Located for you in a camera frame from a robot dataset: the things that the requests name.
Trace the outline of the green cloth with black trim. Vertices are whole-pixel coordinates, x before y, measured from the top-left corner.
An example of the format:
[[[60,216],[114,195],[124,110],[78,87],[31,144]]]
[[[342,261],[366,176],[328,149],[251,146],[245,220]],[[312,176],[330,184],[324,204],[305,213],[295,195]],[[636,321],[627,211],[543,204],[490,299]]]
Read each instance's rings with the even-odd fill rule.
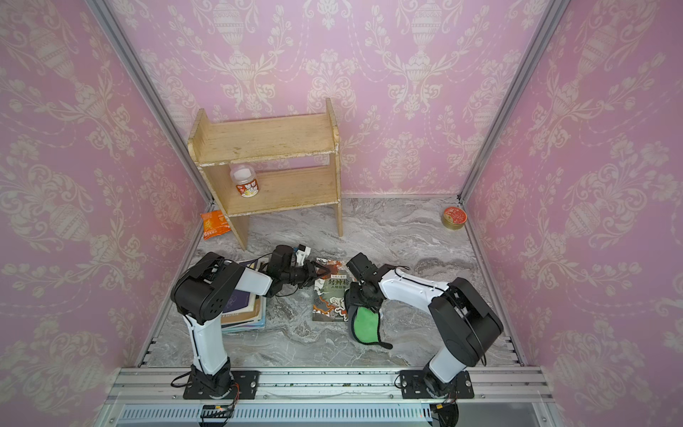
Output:
[[[348,315],[349,330],[352,338],[362,345],[377,345],[385,350],[393,346],[381,338],[382,299],[366,300],[357,283],[345,292],[345,308]]]

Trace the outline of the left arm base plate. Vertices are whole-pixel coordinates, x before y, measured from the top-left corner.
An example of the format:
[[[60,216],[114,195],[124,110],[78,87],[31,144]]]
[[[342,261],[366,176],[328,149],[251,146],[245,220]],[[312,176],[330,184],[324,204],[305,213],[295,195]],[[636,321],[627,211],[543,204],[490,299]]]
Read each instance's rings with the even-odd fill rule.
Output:
[[[254,400],[261,372],[225,371],[206,375],[193,369],[185,386],[185,400]]]

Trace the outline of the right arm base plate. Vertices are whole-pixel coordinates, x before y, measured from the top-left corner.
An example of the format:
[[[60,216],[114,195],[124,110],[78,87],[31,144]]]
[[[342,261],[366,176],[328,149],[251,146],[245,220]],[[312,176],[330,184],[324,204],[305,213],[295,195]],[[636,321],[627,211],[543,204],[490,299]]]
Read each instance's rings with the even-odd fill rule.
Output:
[[[404,400],[471,400],[475,397],[468,371],[461,371],[449,383],[443,383],[426,370],[402,370],[395,386]]]

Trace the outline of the dark purple book yellow label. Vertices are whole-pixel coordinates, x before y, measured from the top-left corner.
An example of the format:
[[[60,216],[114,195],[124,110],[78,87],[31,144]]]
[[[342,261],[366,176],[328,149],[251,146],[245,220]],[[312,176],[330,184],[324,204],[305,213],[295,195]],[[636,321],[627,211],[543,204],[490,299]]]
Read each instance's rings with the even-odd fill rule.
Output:
[[[243,278],[238,282],[237,287],[232,292],[227,304],[225,305],[222,315],[228,316],[231,314],[240,314],[243,312],[249,312],[254,309],[255,302],[259,298],[259,295],[255,295],[247,290],[247,285],[245,281],[250,279],[254,273],[254,270],[247,267]]]

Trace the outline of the red illustrated Chinese book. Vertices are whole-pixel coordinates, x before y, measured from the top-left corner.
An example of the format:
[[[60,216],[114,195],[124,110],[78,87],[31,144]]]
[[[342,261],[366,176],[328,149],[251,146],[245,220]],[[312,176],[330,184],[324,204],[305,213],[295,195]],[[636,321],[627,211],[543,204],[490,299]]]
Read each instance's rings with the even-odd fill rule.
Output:
[[[317,279],[312,298],[312,320],[316,322],[346,322],[345,293],[353,277],[344,263],[318,258],[317,262],[329,269],[329,274]]]

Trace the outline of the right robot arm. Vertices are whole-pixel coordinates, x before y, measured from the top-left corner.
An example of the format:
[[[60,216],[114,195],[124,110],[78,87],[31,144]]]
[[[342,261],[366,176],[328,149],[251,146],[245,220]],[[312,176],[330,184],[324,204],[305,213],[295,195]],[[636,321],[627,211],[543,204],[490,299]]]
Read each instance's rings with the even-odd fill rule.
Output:
[[[448,396],[457,375],[486,363],[487,351],[503,333],[503,323],[471,282],[418,278],[402,266],[375,266],[362,253],[347,263],[354,277],[344,294],[350,334],[364,345],[390,350],[381,338],[381,309],[386,301],[402,302],[432,317],[443,343],[423,369],[426,391]]]

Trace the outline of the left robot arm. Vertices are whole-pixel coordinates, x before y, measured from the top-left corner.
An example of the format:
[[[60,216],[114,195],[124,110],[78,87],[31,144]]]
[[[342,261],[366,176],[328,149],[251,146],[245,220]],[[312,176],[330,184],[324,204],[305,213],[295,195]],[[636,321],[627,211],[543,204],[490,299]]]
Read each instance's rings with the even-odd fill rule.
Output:
[[[222,341],[221,317],[235,291],[274,297],[284,285],[312,286],[331,273],[327,266],[295,261],[302,249],[279,245],[251,268],[209,252],[188,268],[174,285],[171,301],[190,333],[193,362],[183,385],[185,400],[227,399],[240,396],[240,383]]]

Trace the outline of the black and tan book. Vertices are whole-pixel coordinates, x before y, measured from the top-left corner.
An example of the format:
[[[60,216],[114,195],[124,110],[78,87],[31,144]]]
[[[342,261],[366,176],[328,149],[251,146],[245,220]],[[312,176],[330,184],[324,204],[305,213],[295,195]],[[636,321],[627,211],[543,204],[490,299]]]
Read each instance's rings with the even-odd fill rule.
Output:
[[[241,327],[242,325],[259,323],[263,320],[266,311],[266,298],[259,295],[255,302],[254,309],[249,312],[240,314],[231,314],[228,316],[221,316],[222,329],[230,329]]]

